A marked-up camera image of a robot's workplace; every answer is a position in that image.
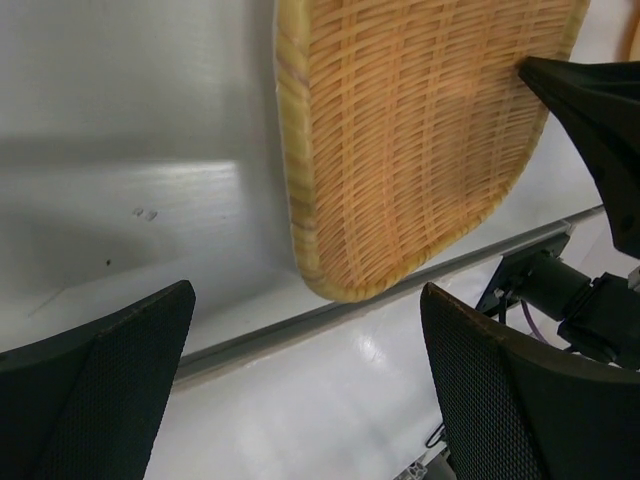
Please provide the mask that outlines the square woven bamboo tray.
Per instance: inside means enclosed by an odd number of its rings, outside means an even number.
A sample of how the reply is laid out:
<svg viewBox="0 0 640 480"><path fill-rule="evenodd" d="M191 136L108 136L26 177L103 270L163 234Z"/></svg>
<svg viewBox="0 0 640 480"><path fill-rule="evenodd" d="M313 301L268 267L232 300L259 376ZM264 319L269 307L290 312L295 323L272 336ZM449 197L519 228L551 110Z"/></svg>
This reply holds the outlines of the square woven bamboo tray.
<svg viewBox="0 0 640 480"><path fill-rule="evenodd" d="M317 295L370 299L478 227L548 111L517 76L566 60L585 1L280 1L274 70L291 237Z"/></svg>

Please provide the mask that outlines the yellow plastic plate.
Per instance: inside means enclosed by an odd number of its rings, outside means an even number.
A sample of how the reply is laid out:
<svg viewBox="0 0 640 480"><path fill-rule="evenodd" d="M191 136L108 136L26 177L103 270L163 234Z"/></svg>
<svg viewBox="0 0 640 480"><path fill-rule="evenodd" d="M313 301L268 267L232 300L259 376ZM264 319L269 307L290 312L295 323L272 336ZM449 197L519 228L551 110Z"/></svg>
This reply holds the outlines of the yellow plastic plate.
<svg viewBox="0 0 640 480"><path fill-rule="evenodd" d="M617 61L639 60L639 0L627 1L630 12L626 15L616 44Z"/></svg>

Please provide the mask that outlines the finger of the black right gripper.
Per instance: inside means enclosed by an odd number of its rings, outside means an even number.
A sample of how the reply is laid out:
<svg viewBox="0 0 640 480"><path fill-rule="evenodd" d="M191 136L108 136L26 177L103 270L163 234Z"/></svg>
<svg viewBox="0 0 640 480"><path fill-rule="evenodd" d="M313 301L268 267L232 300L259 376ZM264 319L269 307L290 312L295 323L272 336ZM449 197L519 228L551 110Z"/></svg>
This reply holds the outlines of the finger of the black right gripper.
<svg viewBox="0 0 640 480"><path fill-rule="evenodd" d="M562 124L591 174L616 250L639 256L639 63L528 57L518 75Z"/></svg>

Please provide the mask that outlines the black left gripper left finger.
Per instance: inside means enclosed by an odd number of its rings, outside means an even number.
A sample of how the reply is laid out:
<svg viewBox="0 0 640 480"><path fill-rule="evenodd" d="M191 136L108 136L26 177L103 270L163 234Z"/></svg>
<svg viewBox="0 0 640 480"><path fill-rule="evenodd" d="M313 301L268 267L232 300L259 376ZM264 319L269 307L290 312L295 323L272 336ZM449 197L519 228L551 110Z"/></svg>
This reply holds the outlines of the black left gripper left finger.
<svg viewBox="0 0 640 480"><path fill-rule="evenodd" d="M195 302L181 280L2 353L2 478L143 478Z"/></svg>

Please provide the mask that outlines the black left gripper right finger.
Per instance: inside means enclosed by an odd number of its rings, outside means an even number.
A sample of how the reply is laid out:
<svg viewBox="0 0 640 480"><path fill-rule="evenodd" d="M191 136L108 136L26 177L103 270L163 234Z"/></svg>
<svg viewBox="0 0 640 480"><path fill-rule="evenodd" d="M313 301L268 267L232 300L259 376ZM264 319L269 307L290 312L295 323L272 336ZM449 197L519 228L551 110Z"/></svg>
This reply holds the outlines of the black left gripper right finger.
<svg viewBox="0 0 640 480"><path fill-rule="evenodd" d="M638 478L638 373L545 345L433 283L420 314L457 478Z"/></svg>

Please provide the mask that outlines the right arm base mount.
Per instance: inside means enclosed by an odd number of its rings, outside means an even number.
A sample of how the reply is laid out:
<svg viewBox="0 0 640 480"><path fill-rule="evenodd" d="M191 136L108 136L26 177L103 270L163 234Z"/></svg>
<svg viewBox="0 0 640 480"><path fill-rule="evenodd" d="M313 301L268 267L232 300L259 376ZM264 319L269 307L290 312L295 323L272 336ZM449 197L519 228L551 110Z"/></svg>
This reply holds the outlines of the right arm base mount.
<svg viewBox="0 0 640 480"><path fill-rule="evenodd" d="M527 304L559 323L557 333L592 360L639 369L639 293L610 273L591 279L560 257L560 233L506 253L476 305L506 322L506 311Z"/></svg>

